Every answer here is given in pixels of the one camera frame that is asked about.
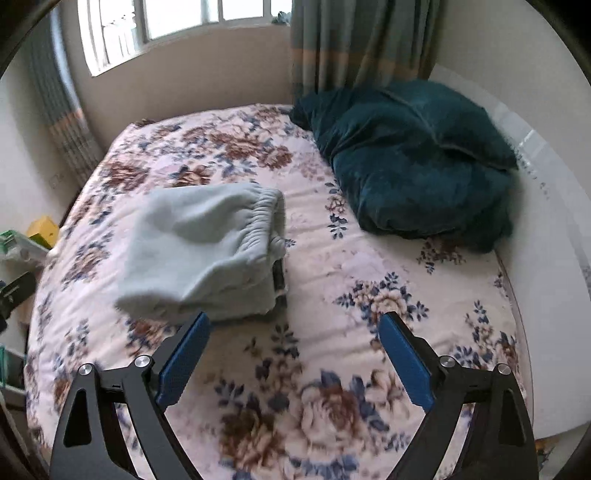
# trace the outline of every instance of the floral bedsheet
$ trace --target floral bedsheet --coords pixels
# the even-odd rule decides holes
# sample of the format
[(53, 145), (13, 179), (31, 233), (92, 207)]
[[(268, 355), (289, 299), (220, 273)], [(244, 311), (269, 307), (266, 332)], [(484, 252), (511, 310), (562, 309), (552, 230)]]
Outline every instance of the floral bedsheet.
[[(400, 313), (438, 354), (518, 370), (515, 321), (494, 254), (362, 232), (309, 132), (287, 108), (252, 105), (130, 125), (77, 200), (38, 288), (25, 367), (27, 414), (46, 457), (85, 362), (128, 365), (174, 328), (113, 307), (129, 232), (156, 187), (256, 181), (287, 205), (288, 306), (216, 328), (166, 416), (204, 479), (384, 479), (413, 438), (412, 405), (376, 335)], [(124, 406), (138, 474), (152, 478)], [(437, 478), (460, 453), (465, 406)]]

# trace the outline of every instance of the dark fabric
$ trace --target dark fabric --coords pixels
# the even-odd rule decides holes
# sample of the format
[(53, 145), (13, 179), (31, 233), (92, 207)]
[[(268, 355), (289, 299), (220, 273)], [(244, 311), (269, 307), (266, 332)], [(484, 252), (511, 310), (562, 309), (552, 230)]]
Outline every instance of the dark fabric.
[(314, 132), (362, 229), (480, 252), (510, 234), (516, 154), (461, 94), (423, 80), (339, 89), (298, 100), (291, 119)]
[(428, 76), (439, 12), (440, 0), (294, 0), (294, 96)]

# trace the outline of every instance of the curtain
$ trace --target curtain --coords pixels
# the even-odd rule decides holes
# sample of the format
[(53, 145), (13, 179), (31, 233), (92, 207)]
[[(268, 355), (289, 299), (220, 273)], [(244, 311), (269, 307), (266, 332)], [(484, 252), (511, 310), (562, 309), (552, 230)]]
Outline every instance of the curtain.
[(76, 95), (61, 33), (59, 7), (25, 41), (33, 84), (54, 142), (75, 179), (84, 186), (104, 157)]
[(439, 9), (440, 0), (294, 0), (295, 97), (416, 78), (427, 63)]

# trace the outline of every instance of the blue gripper pad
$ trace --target blue gripper pad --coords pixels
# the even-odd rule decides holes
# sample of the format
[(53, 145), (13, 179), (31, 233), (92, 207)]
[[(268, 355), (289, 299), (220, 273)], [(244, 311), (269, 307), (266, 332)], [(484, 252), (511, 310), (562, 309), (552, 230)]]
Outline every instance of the blue gripper pad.
[(431, 392), (429, 371), (389, 315), (382, 315), (378, 333), (379, 341), (396, 369), (411, 402), (428, 412), (435, 402)]
[(160, 389), (156, 395), (156, 403), (162, 411), (178, 402), (207, 345), (209, 333), (209, 318), (202, 313), (160, 372)]

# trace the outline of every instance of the green curtain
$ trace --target green curtain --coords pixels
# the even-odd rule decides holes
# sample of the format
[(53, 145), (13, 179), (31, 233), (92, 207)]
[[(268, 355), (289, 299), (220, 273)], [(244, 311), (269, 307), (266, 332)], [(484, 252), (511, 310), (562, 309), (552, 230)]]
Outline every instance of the green curtain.
[(424, 72), (439, 10), (440, 0), (294, 0), (295, 97), (416, 78)]

